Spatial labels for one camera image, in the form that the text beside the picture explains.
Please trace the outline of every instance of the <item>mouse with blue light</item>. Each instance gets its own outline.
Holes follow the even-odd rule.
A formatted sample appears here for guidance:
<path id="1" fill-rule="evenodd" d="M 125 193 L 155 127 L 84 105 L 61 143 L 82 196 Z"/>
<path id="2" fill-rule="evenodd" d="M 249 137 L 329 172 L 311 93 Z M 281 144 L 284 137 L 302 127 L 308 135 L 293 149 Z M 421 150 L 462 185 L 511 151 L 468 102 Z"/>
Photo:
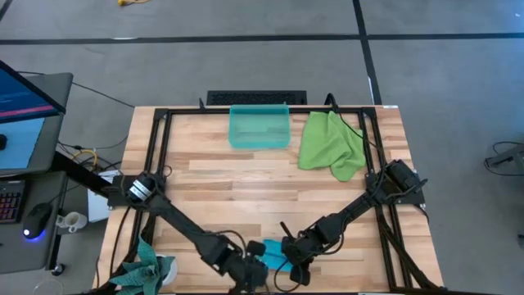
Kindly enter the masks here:
<path id="1" fill-rule="evenodd" d="M 25 238 L 33 239 L 40 236 L 46 228 L 52 206 L 48 203 L 40 203 L 34 206 L 24 219 L 23 233 Z"/>

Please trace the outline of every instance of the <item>teal object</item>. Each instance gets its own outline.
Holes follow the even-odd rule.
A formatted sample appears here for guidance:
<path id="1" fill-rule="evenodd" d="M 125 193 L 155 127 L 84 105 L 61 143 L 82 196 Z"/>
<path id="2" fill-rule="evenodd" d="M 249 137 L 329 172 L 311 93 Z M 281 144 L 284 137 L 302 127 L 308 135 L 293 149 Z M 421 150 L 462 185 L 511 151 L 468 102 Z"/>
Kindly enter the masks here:
<path id="1" fill-rule="evenodd" d="M 282 243 L 272 239 L 265 239 L 264 245 L 265 253 L 259 260 L 266 264 L 270 270 L 276 270 L 282 263 L 286 262 L 287 258 L 282 254 Z M 293 265 L 288 261 L 280 271 L 291 272 L 292 267 Z"/>
<path id="2" fill-rule="evenodd" d="M 162 286 L 162 278 L 170 271 L 174 257 L 167 256 L 157 260 L 155 251 L 148 243 L 140 237 L 138 243 L 138 257 L 140 261 L 127 263 L 123 266 L 126 270 L 124 275 L 110 279 L 113 284 L 122 286 L 118 295 L 156 295 Z"/>
<path id="3" fill-rule="evenodd" d="M 229 143 L 234 148 L 286 148 L 291 139 L 287 105 L 232 105 Z"/>

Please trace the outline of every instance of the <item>gray carpet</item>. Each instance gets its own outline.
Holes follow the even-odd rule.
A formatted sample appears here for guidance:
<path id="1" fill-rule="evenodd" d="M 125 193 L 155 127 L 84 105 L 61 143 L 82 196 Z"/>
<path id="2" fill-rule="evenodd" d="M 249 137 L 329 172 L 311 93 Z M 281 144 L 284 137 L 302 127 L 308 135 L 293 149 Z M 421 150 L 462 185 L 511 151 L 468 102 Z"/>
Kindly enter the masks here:
<path id="1" fill-rule="evenodd" d="M 361 2 L 370 34 L 524 31 L 518 0 Z M 14 0 L 0 23 L 0 39 L 357 32 L 346 0 L 152 0 L 124 8 L 116 0 Z M 414 164 L 429 179 L 431 232 L 453 289 L 524 289 L 524 250 L 517 244 L 523 182 L 482 166 L 494 155 L 492 143 L 524 141 L 523 48 L 524 40 L 371 42 L 383 103 L 400 106 Z M 77 83 L 141 106 L 196 105 L 209 89 L 302 89 L 309 103 L 322 103 L 328 92 L 340 104 L 371 103 L 358 41 L 2 45 L 0 58 L 17 70 L 72 72 Z M 75 87 L 67 111 L 61 140 L 86 146 L 120 141 L 132 115 Z M 100 153 L 118 161 L 123 150 Z M 83 188 L 67 199 L 68 207 L 87 210 Z M 57 279 L 64 294 L 91 287 L 104 230 L 102 222 L 63 238 L 59 261 L 68 269 Z M 0 275 L 0 293 L 31 294 L 49 276 Z"/>

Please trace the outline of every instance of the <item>black floor stripe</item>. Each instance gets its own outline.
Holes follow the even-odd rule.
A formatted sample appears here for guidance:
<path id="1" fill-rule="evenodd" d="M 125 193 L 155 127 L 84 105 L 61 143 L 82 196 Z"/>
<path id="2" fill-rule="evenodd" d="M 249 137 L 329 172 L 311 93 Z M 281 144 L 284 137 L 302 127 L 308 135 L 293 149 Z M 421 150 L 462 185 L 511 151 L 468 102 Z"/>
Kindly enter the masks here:
<path id="1" fill-rule="evenodd" d="M 6 0 L 3 3 L 2 8 L 0 8 L 0 21 L 2 21 L 3 16 L 6 15 L 7 9 L 11 5 L 11 2 L 13 2 L 13 0 Z"/>
<path id="2" fill-rule="evenodd" d="M 3 6 L 0 13 L 6 10 Z M 89 44 L 141 44 L 141 43 L 225 43 L 264 41 L 345 41 L 345 40 L 468 40 L 468 39 L 524 39 L 524 33 L 472 33 L 472 34 L 287 34 L 244 36 L 189 36 L 95 39 L 0 39 L 0 45 L 89 45 Z"/>
<path id="3" fill-rule="evenodd" d="M 137 43 L 221 43 L 264 41 L 341 41 L 359 40 L 357 34 L 287 34 L 201 37 L 152 37 L 132 39 L 6 39 L 0 45 L 75 45 L 75 44 L 137 44 Z"/>
<path id="4" fill-rule="evenodd" d="M 382 97 L 378 88 L 377 73 L 375 72 L 375 66 L 373 65 L 373 57 L 371 56 L 371 48 L 369 47 L 369 41 L 367 39 L 368 35 L 366 32 L 366 25 L 364 24 L 364 15 L 362 14 L 360 0 L 353 0 L 353 7 L 355 9 L 357 26 L 359 27 L 359 36 L 361 37 L 360 44 L 362 45 L 364 64 L 366 65 L 366 72 L 368 73 L 369 77 L 373 103 L 376 105 L 382 105 Z"/>
<path id="5" fill-rule="evenodd" d="M 368 40 L 524 39 L 524 33 L 369 34 Z"/>

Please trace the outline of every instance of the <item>green cloth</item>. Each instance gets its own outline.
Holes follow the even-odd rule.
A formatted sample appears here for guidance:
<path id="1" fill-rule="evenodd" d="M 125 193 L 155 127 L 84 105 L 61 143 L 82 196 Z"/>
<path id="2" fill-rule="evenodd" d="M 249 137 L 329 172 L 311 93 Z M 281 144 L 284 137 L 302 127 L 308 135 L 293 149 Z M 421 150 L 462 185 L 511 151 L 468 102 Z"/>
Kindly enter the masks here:
<path id="1" fill-rule="evenodd" d="M 362 130 L 356 132 L 362 136 Z M 336 179 L 348 181 L 365 164 L 363 140 L 336 113 L 312 111 L 309 114 L 300 144 L 300 169 L 329 166 Z"/>

